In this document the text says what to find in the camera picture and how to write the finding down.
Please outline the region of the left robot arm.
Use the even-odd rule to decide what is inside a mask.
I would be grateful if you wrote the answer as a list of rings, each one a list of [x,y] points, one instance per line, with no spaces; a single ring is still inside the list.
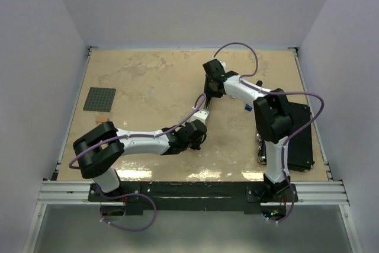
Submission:
[[[137,154],[177,155],[187,149],[199,150],[207,138],[207,127],[196,119],[177,127],[154,132],[118,129],[111,121],[102,123],[73,143],[74,162],[84,179],[92,179],[109,201],[123,193],[120,178],[113,169],[121,156]]]

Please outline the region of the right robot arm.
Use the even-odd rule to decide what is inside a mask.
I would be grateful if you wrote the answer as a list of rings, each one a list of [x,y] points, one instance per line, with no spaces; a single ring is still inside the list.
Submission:
[[[253,107],[256,130],[264,141],[266,171],[264,195],[270,201],[278,201],[289,187],[288,137],[294,122],[287,96],[281,89],[271,91],[250,84],[234,71],[226,72],[217,59],[203,64],[204,90],[208,97],[229,95]]]

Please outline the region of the silver black stapler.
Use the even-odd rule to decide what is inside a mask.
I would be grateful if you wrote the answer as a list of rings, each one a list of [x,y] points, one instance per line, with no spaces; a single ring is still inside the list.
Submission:
[[[206,95],[205,102],[204,102],[204,104],[201,107],[202,110],[210,111],[211,99],[212,99],[211,96]]]

